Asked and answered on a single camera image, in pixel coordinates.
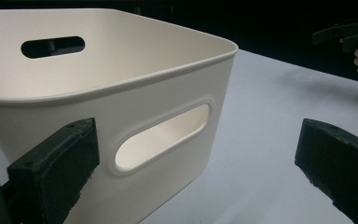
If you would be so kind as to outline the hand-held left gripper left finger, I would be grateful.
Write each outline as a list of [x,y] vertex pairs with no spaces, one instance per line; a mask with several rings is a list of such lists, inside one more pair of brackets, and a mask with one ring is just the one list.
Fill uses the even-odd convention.
[[14,220],[63,224],[99,164],[95,119],[60,128],[8,166]]

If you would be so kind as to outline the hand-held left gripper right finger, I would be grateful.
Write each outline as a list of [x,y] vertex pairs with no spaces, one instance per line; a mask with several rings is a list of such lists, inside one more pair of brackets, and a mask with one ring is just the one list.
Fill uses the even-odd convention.
[[358,224],[358,137],[319,120],[304,119],[295,165],[333,205]]

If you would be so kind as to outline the white plastic storage bin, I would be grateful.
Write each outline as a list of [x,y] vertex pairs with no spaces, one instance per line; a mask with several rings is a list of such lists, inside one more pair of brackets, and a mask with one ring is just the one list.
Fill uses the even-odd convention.
[[237,49],[113,9],[0,10],[0,148],[94,119],[100,163],[64,224],[139,224],[205,168]]

